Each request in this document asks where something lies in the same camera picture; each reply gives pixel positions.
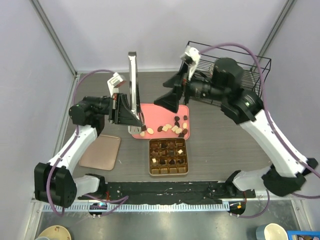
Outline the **metal tongs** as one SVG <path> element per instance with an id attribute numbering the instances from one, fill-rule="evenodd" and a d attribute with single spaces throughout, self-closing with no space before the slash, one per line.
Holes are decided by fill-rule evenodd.
<path id="1" fill-rule="evenodd" d="M 130 88 L 130 109 L 132 113 L 144 124 L 144 115 L 141 109 L 139 83 L 138 83 L 138 66 L 137 53 L 130 51 L 129 60 L 129 88 Z"/>

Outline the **gold chocolate box with tray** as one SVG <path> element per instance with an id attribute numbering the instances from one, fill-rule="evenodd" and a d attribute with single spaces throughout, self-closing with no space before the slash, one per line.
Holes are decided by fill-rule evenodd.
<path id="1" fill-rule="evenodd" d="M 187 145 L 184 138 L 155 138 L 148 143 L 149 174 L 153 177 L 179 176 L 189 172 Z"/>

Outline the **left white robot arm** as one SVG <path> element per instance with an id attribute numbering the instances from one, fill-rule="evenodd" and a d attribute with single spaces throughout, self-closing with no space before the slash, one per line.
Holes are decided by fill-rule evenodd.
<path id="1" fill-rule="evenodd" d="M 97 174 L 73 178 L 73 171 L 87 148 L 105 127 L 105 116 L 115 125 L 142 127 L 138 93 L 112 96 L 85 96 L 69 109 L 69 117 L 76 126 L 62 149 L 48 163 L 34 168 L 34 196 L 52 207 L 68 208 L 78 197 L 90 194 L 100 200 L 107 192 L 105 179 Z"/>

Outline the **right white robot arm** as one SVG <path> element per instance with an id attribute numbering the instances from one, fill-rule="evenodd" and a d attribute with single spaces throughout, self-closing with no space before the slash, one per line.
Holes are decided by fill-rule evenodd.
<path id="1" fill-rule="evenodd" d="M 249 133 L 271 160 L 271 166 L 261 170 L 235 171 L 226 193 L 236 198 L 245 190 L 267 189 L 279 197 L 297 196 L 318 162 L 298 152 L 273 122 L 262 99 L 242 88 L 244 70 L 234 59 L 216 60 L 209 80 L 197 78 L 196 67 L 196 61 L 185 60 L 179 72 L 164 83 L 170 91 L 154 104 L 177 113 L 181 98 L 218 101 L 224 115 Z"/>

